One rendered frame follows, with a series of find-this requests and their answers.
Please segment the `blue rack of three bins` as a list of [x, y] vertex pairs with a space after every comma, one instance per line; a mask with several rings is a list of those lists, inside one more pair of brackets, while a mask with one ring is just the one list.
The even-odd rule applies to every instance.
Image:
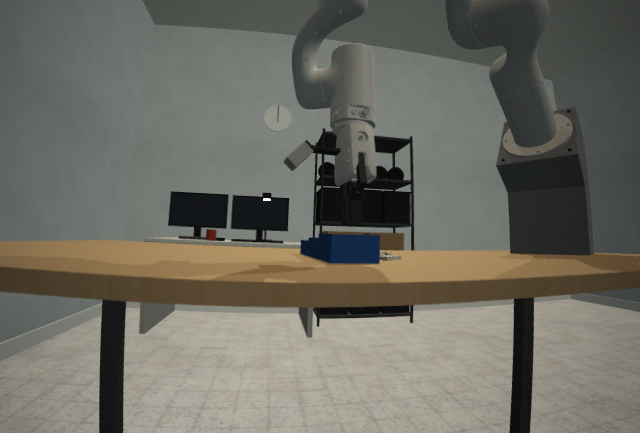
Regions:
[[380, 264], [380, 235], [319, 234], [301, 240], [300, 254], [330, 264]]

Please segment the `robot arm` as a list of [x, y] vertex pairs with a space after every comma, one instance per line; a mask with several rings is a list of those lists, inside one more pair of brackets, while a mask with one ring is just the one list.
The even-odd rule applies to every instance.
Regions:
[[[317, 52], [325, 37], [360, 17], [367, 4], [368, 0], [318, 0], [293, 45], [298, 103], [305, 109], [330, 108], [332, 129], [344, 122], [376, 126], [370, 47], [340, 45], [332, 53], [331, 66], [317, 69]], [[489, 71], [510, 127], [503, 137], [506, 152], [536, 158], [561, 148], [572, 135], [572, 123], [552, 108], [537, 60], [538, 43], [549, 19], [547, 0], [445, 0], [445, 4], [450, 35], [460, 47], [506, 49]]]

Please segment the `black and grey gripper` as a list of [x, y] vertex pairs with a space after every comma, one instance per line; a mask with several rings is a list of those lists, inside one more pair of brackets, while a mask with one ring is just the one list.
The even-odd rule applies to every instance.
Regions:
[[334, 180], [340, 186], [342, 201], [341, 223], [360, 225], [364, 188], [376, 178], [373, 127], [362, 122], [344, 122], [335, 125], [332, 132], [337, 136], [336, 148], [341, 149], [335, 156], [334, 167]]

